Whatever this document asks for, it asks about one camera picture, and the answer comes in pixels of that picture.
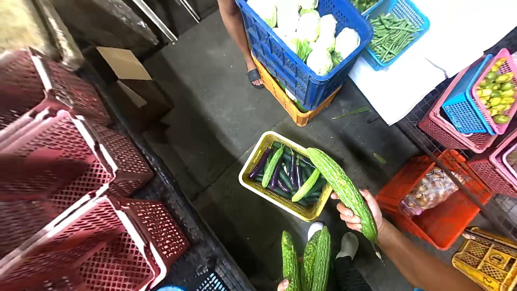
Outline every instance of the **hand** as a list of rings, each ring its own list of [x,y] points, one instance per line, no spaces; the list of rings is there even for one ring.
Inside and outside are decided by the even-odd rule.
[[[361,195],[366,200],[366,203],[368,204],[368,207],[370,207],[370,210],[372,211],[373,219],[375,220],[375,224],[377,225],[377,231],[380,232],[383,229],[383,214],[381,213],[381,209],[379,208],[379,204],[377,203],[377,200],[373,197],[373,195],[368,190],[359,190]],[[339,199],[338,195],[335,192],[332,192],[330,195],[332,199]],[[340,212],[339,217],[341,220],[346,222],[346,225],[348,228],[361,231],[362,225],[361,225],[361,218],[357,215],[354,215],[354,212],[347,208],[343,202],[339,202],[338,206],[336,207],[338,211]]]
[[[289,287],[289,279],[284,279],[280,284],[278,284],[277,291],[285,291]]]

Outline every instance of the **metal rack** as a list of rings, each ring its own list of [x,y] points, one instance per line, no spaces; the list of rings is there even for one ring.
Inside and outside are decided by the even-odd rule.
[[[488,49],[486,53],[497,53],[501,48],[508,48],[511,52],[517,51],[517,28],[512,30],[508,35],[501,39],[496,45]],[[404,132],[409,139],[418,146],[425,154],[430,156],[447,175],[449,175],[455,184],[463,190],[480,209],[481,213],[504,235],[517,241],[517,198],[509,198],[507,196],[496,194],[486,205],[483,205],[477,199],[475,193],[471,193],[466,189],[440,162],[437,157],[446,149],[441,143],[433,139],[431,136],[423,132],[418,124],[431,109],[433,103],[440,97],[442,92],[447,88],[453,78],[446,79],[440,83],[434,90],[426,95],[413,110],[406,115],[397,126]],[[457,150],[467,159],[471,158],[474,153],[470,150]]]
[[[183,194],[164,161],[158,157],[140,134],[131,129],[127,118],[120,112],[109,94],[106,83],[92,65],[87,62],[83,70],[78,73],[83,79],[95,85],[108,112],[115,120],[114,129],[133,140],[156,173],[155,177],[142,189],[135,191],[132,198],[161,201],[191,243],[188,251],[171,266],[171,271],[154,289],[167,285],[184,286],[194,278],[210,272],[221,281],[223,284],[221,286],[227,286],[225,290],[255,290],[231,255]]]

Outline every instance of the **cardboard box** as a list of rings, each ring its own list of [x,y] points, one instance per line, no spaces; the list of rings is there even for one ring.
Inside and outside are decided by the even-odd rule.
[[[86,58],[108,83],[117,106],[134,130],[144,131],[174,107],[130,50],[96,47],[86,53]]]

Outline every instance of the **sandal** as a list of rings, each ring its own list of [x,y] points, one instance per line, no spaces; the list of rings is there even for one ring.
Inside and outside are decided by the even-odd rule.
[[[262,85],[255,85],[255,84],[252,83],[253,81],[262,79],[260,74],[259,74],[259,70],[258,69],[253,69],[253,70],[249,71],[248,72],[248,79],[250,80],[250,83],[253,85],[253,87],[255,87],[257,89],[262,89],[264,87],[264,84],[262,84]]]

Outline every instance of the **person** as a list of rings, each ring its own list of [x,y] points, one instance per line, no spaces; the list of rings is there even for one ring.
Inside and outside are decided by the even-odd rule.
[[[368,190],[360,190],[370,208],[377,225],[377,245],[386,253],[406,280],[417,289],[425,291],[454,290],[454,291],[483,291],[460,271],[452,268],[433,257],[424,250],[415,246],[395,226],[383,218],[377,201]],[[338,199],[336,193],[330,196]],[[347,208],[343,202],[337,205],[341,220],[346,222],[348,228],[361,231],[361,218]],[[357,269],[353,267],[352,260],[358,249],[359,242],[352,233],[346,233],[341,240],[341,251],[333,262],[334,277],[339,291],[370,291],[371,288]],[[289,285],[289,278],[285,278],[278,285],[278,291],[285,291]]]
[[[246,67],[248,70],[248,79],[255,88],[263,88],[264,85],[262,83],[259,70],[257,70],[253,58],[251,57],[248,38],[246,36],[244,22],[242,21],[239,7],[235,3],[235,0],[217,0],[217,2],[219,4],[219,12],[221,13],[224,27],[226,27],[226,30],[237,43],[237,46],[244,55],[244,60],[246,61]]]

